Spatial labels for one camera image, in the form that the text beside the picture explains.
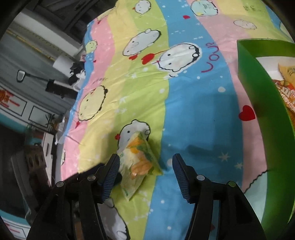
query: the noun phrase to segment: bed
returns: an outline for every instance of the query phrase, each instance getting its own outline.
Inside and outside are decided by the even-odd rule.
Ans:
[[[106,163],[137,130],[164,173],[148,175],[129,202],[120,186],[112,190],[108,206],[120,216],[112,239],[184,239],[193,205],[179,190],[174,153],[211,181],[235,181],[261,220],[263,141],[237,76],[236,41],[245,38],[292,42],[260,0],[118,0],[88,24],[86,80],[64,133],[62,179]]]

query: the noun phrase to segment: pink stripe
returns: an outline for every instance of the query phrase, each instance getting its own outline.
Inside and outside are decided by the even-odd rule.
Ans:
[[[89,82],[83,89],[78,106],[80,106],[81,101],[90,91],[100,86],[115,53],[113,35],[107,17],[103,18],[99,24],[97,24],[96,19],[94,20],[91,36],[93,40],[97,41],[97,48],[94,51],[93,59],[94,70],[90,75]],[[64,144],[65,163],[61,167],[61,178],[63,180],[78,172],[79,143],[85,134],[87,121],[82,121],[76,128],[77,122],[78,115],[76,112]]]
[[[187,0],[189,5],[194,0]],[[229,67],[232,82],[237,93],[240,110],[244,105],[251,105],[251,102],[237,76],[237,40],[251,38],[243,28],[234,25],[233,19],[222,15],[218,8],[218,15],[210,17],[197,17],[200,23],[206,28],[213,40],[217,43],[219,50],[225,58]],[[243,155],[244,155],[244,174],[242,190],[248,188],[250,183],[263,171],[266,170],[266,159],[264,145],[257,119],[243,121]]]

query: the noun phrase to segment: paper roll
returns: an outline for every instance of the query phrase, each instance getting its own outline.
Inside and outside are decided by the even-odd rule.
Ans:
[[[70,77],[70,71],[71,66],[73,65],[74,61],[64,55],[60,55],[56,61],[53,64],[53,67],[66,75],[67,77]]]

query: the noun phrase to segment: metal screw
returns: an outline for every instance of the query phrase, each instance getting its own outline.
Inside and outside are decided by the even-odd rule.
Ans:
[[[231,187],[235,187],[237,184],[234,181],[229,181],[228,185]]]
[[[56,184],[57,187],[62,187],[63,185],[65,185],[65,182],[63,182],[63,181],[59,181]]]
[[[198,175],[197,176],[197,179],[200,180],[200,181],[204,181],[205,180],[205,177],[203,175]]]
[[[87,180],[88,181],[93,181],[93,180],[95,180],[96,179],[96,176],[95,175],[89,175],[88,177],[87,177]]]

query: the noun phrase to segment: green basket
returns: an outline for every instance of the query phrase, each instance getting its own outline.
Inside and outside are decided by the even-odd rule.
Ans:
[[[270,39],[237,41],[238,76],[260,126],[267,162],[267,194],[262,226],[276,239],[292,215],[295,200],[295,135],[285,104],[270,76],[256,59],[295,57],[295,44]]]

